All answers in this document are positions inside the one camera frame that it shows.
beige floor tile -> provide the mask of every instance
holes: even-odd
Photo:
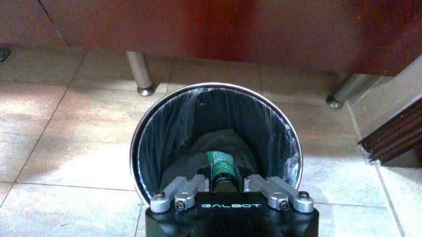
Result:
[[[68,85],[84,53],[52,48],[16,48],[0,70],[0,80]]]
[[[168,84],[168,92],[202,82],[224,82],[260,90],[255,64],[204,59],[176,59]]]
[[[135,192],[16,184],[0,210],[3,237],[133,236]]]
[[[0,82],[0,181],[13,182],[65,87]]]
[[[4,201],[4,199],[5,199],[5,195],[7,195],[11,187],[12,187],[11,183],[1,183],[0,182],[0,205],[1,205],[3,201]]]
[[[377,171],[357,148],[358,138],[347,110],[276,105],[299,134],[304,157],[300,189],[322,203],[385,206]]]
[[[370,91],[371,86],[377,83],[382,76],[378,75],[362,75],[366,77],[365,83],[347,99],[348,105],[353,108],[354,104],[359,102],[361,98],[363,98],[365,94]]]
[[[375,167],[366,163],[355,141],[300,140],[303,178],[300,190],[315,202],[386,207],[387,201]]]
[[[156,92],[166,93],[172,58],[147,55],[147,64],[151,80],[158,86]],[[72,85],[136,91],[137,87],[133,81],[125,52],[105,50],[91,51],[77,71]]]
[[[148,207],[143,206],[139,217],[139,224],[135,237],[146,237],[146,211]]]
[[[299,140],[308,138],[327,139],[332,137],[355,138],[350,114],[346,108],[334,110],[328,106],[275,103],[286,114],[299,134]]]
[[[17,181],[132,190],[132,134],[159,98],[69,88]]]
[[[320,237],[399,237],[386,208],[316,204]]]
[[[381,167],[381,175],[406,237],[421,236],[422,168]]]
[[[324,106],[324,99],[339,84],[334,73],[286,70],[259,66],[263,95],[272,101]]]

wooden furniture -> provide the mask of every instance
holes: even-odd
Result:
[[[359,142],[371,161],[382,164],[422,148],[422,98]]]
[[[0,42],[397,75],[422,52],[422,1],[3,0]]]

bolt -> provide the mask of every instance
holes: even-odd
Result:
[[[166,193],[163,191],[159,191],[155,195],[156,199],[164,199]]]
[[[176,208],[176,211],[184,211],[184,203],[182,201],[176,202],[174,207]]]
[[[299,197],[300,199],[308,199],[308,198],[310,198],[310,194],[308,194],[308,192],[306,192],[306,191],[299,191],[298,197]]]
[[[336,101],[332,95],[328,95],[324,101],[327,105],[335,110],[343,106],[342,102]]]
[[[284,212],[290,209],[290,204],[286,201],[282,201],[282,203],[279,204],[279,209]]]

metal leg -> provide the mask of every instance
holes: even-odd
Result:
[[[137,52],[125,52],[125,55],[129,61],[135,82],[137,84],[137,93],[142,96],[150,96],[154,94],[155,88],[150,77],[146,57]]]
[[[373,77],[373,75],[365,74],[347,75],[335,92],[327,96],[327,105],[334,109],[342,108],[343,103],[350,99],[350,96],[362,89]]]

wooden slats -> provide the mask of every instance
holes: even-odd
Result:
[[[422,144],[422,99],[409,106],[359,144],[381,163]]]

